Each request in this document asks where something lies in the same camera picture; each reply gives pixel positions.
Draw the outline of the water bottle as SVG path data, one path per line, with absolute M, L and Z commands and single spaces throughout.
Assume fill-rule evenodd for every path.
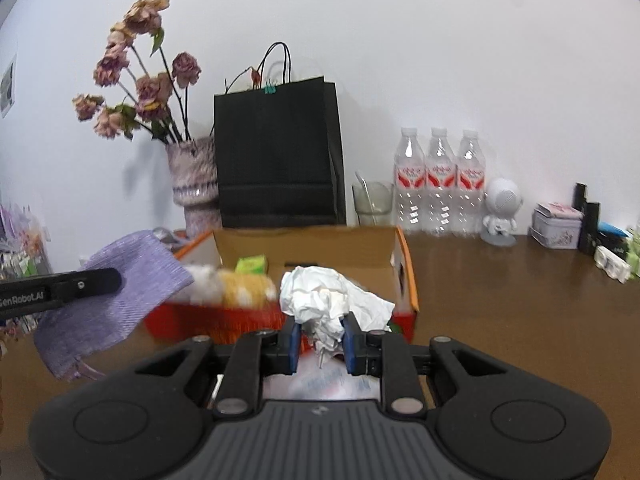
M 416 128 L 402 127 L 394 155 L 396 223 L 405 232 L 420 231 L 426 182 L 424 151 Z
M 475 236 L 480 232 L 484 206 L 486 158 L 475 130 L 464 130 L 457 154 L 456 233 Z
M 432 129 L 424 162 L 427 176 L 425 231 L 435 236 L 446 235 L 451 226 L 452 188 L 457 175 L 446 128 Z

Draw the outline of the black paper bag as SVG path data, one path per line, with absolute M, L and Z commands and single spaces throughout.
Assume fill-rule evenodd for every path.
M 222 225 L 344 226 L 335 84 L 322 77 L 214 97 Z

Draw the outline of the purple knitted cloth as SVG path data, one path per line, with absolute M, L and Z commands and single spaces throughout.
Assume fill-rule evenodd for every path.
M 150 231 L 130 233 L 89 258 L 87 270 L 113 268 L 117 292 L 77 299 L 45 313 L 34 344 L 58 379 L 81 375 L 82 360 L 128 338 L 157 306 L 193 283 L 192 275 Z

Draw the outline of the white strip item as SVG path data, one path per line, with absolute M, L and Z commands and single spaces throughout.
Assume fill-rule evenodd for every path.
M 631 276 L 631 267 L 625 260 L 608 248 L 599 245 L 593 255 L 596 267 L 603 270 L 609 278 L 625 284 Z

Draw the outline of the white spoon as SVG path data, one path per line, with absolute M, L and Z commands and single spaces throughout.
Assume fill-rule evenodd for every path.
M 367 203 L 368 203 L 368 206 L 369 206 L 369 216 L 371 218 L 372 224 L 374 226 L 377 226 L 378 225 L 378 220 L 376 220 L 375 215 L 374 215 L 373 202 L 371 200 L 371 195 L 369 193 L 369 188 L 368 188 L 367 181 L 364 180 L 364 177 L 360 174 L 360 172 L 358 170 L 355 171 L 355 176 L 356 176 L 358 182 L 360 183 L 360 185 L 362 187 L 363 195 L 367 200 Z

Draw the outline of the left water bottle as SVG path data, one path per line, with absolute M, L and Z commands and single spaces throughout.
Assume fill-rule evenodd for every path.
M 420 231 L 426 182 L 424 151 L 416 128 L 402 127 L 394 155 L 396 223 L 405 232 Z

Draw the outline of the right water bottle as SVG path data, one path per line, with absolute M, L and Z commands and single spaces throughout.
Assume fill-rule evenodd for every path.
M 486 158 L 475 130 L 464 130 L 457 154 L 456 233 L 475 236 L 480 232 L 484 206 Z

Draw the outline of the colourful packets at left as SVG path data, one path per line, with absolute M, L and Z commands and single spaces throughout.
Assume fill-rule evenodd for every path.
M 1 281 L 52 272 L 46 233 L 28 207 L 1 205 Z

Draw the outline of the small tin box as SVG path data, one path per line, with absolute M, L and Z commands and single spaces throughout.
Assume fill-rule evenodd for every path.
M 582 213 L 559 203 L 538 203 L 528 234 L 550 249 L 575 250 L 582 229 Z

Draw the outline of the middle water bottle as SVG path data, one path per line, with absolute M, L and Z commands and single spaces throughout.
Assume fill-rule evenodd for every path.
M 452 188 L 457 175 L 446 128 L 432 129 L 424 162 L 427 176 L 425 231 L 435 236 L 446 235 L 451 226 Z

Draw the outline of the purple textured vase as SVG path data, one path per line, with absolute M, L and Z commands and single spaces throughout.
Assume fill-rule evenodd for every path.
M 172 199 L 183 208 L 186 237 L 222 226 L 215 142 L 212 136 L 166 148 Z

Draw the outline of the green tissue pack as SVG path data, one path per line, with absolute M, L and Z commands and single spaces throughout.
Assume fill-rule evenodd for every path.
M 241 274 L 267 274 L 268 259 L 265 255 L 242 257 L 239 258 L 234 270 Z

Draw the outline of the dried pink flowers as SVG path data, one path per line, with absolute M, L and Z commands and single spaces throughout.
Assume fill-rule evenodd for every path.
M 78 122 L 92 122 L 104 139 L 131 140 L 139 130 L 165 145 L 193 139 L 189 124 L 189 94 L 201 78 L 195 56 L 165 54 L 162 13 L 170 0 L 137 0 L 108 33 L 102 56 L 92 71 L 100 89 L 119 88 L 122 99 L 79 93 L 72 99 Z

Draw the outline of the black cosmetic tube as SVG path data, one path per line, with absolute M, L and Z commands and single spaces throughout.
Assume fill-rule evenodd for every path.
M 573 192 L 573 203 L 572 207 L 579 211 L 581 214 L 585 211 L 585 206 L 587 203 L 587 185 L 585 183 L 576 183 L 574 186 Z
M 598 226 L 600 217 L 600 204 L 598 202 L 585 202 L 582 206 L 582 228 L 578 238 L 578 250 L 592 257 L 598 246 Z

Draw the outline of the white paper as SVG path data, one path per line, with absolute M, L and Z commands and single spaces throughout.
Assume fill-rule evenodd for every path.
M 342 348 L 341 319 L 352 312 L 364 332 L 387 330 L 395 304 L 355 284 L 334 269 L 296 266 L 280 283 L 280 308 L 303 327 L 318 354 Z

